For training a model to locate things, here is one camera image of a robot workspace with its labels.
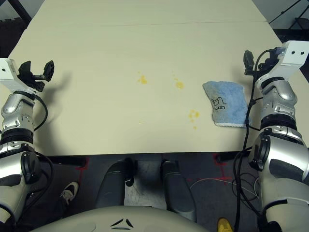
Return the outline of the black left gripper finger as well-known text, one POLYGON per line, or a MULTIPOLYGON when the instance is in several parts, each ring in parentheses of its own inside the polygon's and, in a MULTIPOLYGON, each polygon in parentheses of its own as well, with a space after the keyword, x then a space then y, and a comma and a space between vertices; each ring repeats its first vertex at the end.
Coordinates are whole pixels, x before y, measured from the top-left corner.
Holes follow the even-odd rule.
POLYGON ((30 60, 22 63, 18 71, 19 71, 18 78, 20 80, 34 80, 33 73, 31 72, 31 61, 30 60))
POLYGON ((43 70, 44 80, 51 81, 54 74, 54 62, 52 60, 47 62, 43 70))

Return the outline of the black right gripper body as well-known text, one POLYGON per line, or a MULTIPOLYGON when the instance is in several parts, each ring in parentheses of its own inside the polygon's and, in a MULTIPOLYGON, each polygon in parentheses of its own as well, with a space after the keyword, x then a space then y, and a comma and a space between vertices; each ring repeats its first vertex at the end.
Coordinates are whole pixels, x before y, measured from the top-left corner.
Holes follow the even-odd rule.
POLYGON ((270 72, 270 70, 279 62, 278 55, 270 54, 263 63, 257 66, 257 70, 254 71, 254 76, 263 76, 270 72))

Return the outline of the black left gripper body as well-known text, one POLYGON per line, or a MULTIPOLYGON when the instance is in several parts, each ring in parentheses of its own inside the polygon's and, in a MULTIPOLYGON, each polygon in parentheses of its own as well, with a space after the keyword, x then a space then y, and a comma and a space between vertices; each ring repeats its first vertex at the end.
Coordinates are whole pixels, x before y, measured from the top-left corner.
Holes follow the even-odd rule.
POLYGON ((46 77, 43 74, 41 75, 27 74, 24 76, 24 83, 28 87, 33 88, 38 92, 42 92, 45 87, 45 83, 43 81, 46 81, 46 77))

